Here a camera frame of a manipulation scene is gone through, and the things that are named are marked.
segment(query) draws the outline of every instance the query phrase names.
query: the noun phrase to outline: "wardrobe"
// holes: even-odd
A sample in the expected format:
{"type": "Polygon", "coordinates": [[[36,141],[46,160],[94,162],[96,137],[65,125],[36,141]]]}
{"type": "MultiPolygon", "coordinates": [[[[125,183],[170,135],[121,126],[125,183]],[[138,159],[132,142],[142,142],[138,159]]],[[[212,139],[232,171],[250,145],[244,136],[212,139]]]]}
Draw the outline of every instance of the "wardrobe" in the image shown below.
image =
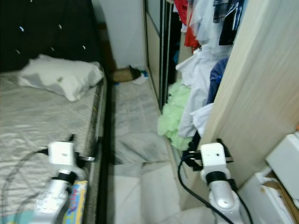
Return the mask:
{"type": "MultiPolygon", "coordinates": [[[[234,158],[228,169],[238,187],[266,165],[268,153],[299,122],[298,8],[299,2],[292,0],[248,0],[199,143],[200,148],[223,140],[234,158]]],[[[179,61],[190,53],[182,44],[179,61]]],[[[180,154],[176,149],[170,153],[176,173],[180,154]]],[[[208,187],[199,172],[184,166],[182,176],[188,187],[207,199],[208,187]]],[[[182,209],[200,205],[179,183],[178,188],[182,209]]]]}

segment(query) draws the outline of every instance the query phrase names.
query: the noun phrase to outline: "gray bedsheet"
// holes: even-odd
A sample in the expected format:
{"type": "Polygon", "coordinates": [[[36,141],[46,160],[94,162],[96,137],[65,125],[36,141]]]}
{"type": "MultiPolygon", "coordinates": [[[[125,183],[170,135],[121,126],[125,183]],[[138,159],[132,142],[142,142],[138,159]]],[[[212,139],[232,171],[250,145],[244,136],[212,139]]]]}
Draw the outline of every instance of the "gray bedsheet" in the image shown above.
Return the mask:
{"type": "MultiPolygon", "coordinates": [[[[105,84],[102,80],[79,101],[70,102],[50,91],[18,86],[17,72],[0,75],[1,189],[13,165],[39,146],[66,140],[74,133],[76,151],[87,156],[92,153],[95,136],[103,134],[105,84]]],[[[6,191],[9,205],[5,208],[5,214],[15,213],[20,201],[40,191],[53,173],[47,156],[36,154],[28,160],[6,191]]],[[[99,170],[95,169],[92,176],[97,173],[99,170]]],[[[92,189],[90,187],[89,195],[97,195],[95,187],[92,189]]],[[[25,210],[33,207],[34,201],[25,210]]]]}

